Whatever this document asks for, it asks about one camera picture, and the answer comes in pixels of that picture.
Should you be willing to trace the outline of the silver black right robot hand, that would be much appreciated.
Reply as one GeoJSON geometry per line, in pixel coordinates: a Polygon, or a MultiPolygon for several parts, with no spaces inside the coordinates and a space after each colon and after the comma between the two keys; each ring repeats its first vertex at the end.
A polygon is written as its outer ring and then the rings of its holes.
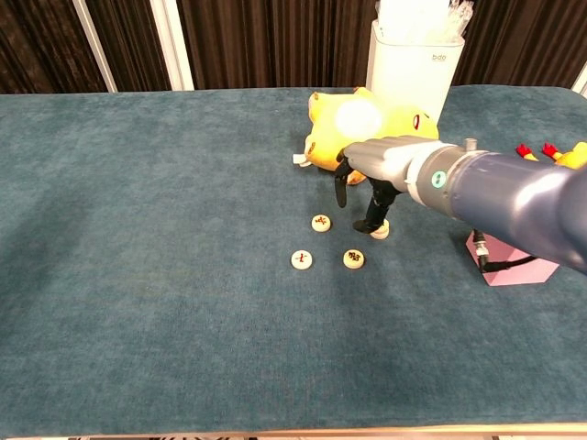
{"type": "Polygon", "coordinates": [[[347,181],[353,171],[367,177],[372,196],[366,217],[353,223],[353,228],[363,234],[372,234],[383,226],[389,207],[395,197],[408,193],[422,204],[430,179],[424,174],[425,164],[437,154],[462,148],[443,142],[416,136],[370,138],[354,142],[337,155],[335,192],[338,206],[347,204],[347,181]]]}

